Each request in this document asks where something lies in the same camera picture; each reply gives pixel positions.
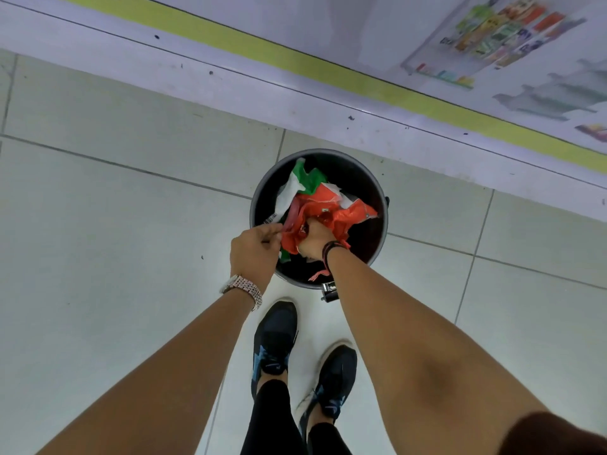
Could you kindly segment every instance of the hand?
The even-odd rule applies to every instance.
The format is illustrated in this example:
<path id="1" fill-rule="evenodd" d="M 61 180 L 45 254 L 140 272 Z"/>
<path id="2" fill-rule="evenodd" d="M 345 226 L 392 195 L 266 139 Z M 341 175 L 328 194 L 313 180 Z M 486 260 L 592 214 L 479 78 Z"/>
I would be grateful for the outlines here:
<path id="1" fill-rule="evenodd" d="M 253 282 L 265 292 L 274 274 L 280 239 L 281 223 L 260 225 L 243 231 L 232 240 L 230 251 L 230 275 L 239 275 Z"/>
<path id="2" fill-rule="evenodd" d="M 335 241 L 333 232 L 315 218 L 309 218 L 308 236 L 299 243 L 299 253 L 304 257 L 322 260 L 322 250 L 331 241 Z"/>

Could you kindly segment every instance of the black sneaker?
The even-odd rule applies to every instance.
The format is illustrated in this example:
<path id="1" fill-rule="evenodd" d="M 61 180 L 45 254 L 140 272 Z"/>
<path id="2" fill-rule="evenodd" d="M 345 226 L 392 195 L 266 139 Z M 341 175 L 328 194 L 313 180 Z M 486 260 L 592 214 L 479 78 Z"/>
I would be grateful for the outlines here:
<path id="1" fill-rule="evenodd" d="M 317 402 L 321 405 L 322 413 L 332 418 L 333 422 L 339 417 L 356 380 L 356 362 L 356 351 L 349 342 L 335 343 L 324 353 L 318 383 L 295 411 L 295 421 L 304 442 L 307 441 L 308 419 Z"/>
<path id="2" fill-rule="evenodd" d="M 262 371 L 281 375 L 288 369 L 289 355 L 297 338 L 297 308 L 288 298 L 278 300 L 260 321 L 253 344 L 251 394 L 257 395 Z"/>

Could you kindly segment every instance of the silver watch band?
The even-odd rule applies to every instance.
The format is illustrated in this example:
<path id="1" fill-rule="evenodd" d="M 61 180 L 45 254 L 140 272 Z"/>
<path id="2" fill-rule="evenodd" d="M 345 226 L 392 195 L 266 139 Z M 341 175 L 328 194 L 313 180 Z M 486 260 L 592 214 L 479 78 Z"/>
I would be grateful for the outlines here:
<path id="1" fill-rule="evenodd" d="M 250 282 L 248 279 L 243 278 L 242 276 L 238 276 L 235 281 L 233 281 L 231 284 L 228 285 L 228 287 L 226 287 L 226 289 L 224 290 L 224 294 L 232 289 L 244 290 L 247 294 L 252 296 L 253 300 L 255 301 L 255 306 L 252 308 L 251 311 L 255 311 L 262 305 L 261 290 L 259 290 L 259 288 L 255 284 L 253 284 L 253 282 Z"/>

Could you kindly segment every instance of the black trash can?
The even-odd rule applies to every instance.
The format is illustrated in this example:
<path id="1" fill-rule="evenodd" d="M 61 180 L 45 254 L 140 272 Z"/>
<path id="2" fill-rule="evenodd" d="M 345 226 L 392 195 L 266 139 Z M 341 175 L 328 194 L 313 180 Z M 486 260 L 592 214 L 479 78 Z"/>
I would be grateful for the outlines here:
<path id="1" fill-rule="evenodd" d="M 371 265 L 379 255 L 388 232 L 389 199 L 384 197 L 379 182 L 369 169 L 360 161 L 336 150 L 304 150 L 278 161 L 264 175 L 255 190 L 249 214 L 251 227 L 263 224 L 263 221 L 274 213 L 279 189 L 287 182 L 298 158 L 305 159 L 306 172 L 317 167 L 327 176 L 330 183 L 361 198 L 377 211 L 377 218 L 353 225 L 348 232 L 352 253 Z M 307 263 L 301 255 L 292 255 L 290 262 L 276 264 L 276 274 L 285 281 L 302 288 L 320 289 L 325 301 L 337 300 L 339 296 L 330 276 L 321 275 L 314 282 L 308 281 L 312 275 L 323 269 L 322 262 Z"/>

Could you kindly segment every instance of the bracelet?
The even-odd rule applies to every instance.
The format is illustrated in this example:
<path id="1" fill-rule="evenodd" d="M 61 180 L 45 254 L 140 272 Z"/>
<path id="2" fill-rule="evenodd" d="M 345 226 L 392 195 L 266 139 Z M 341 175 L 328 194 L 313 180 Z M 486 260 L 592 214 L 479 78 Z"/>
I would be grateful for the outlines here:
<path id="1" fill-rule="evenodd" d="M 334 247 L 343 247 L 344 249 L 346 249 L 346 247 L 339 241 L 329 241 L 327 244 L 325 244 L 325 247 L 322 248 L 322 262 L 325 264 L 325 268 L 328 272 L 331 272 L 331 270 L 329 269 L 327 257 L 329 255 L 329 251 Z"/>

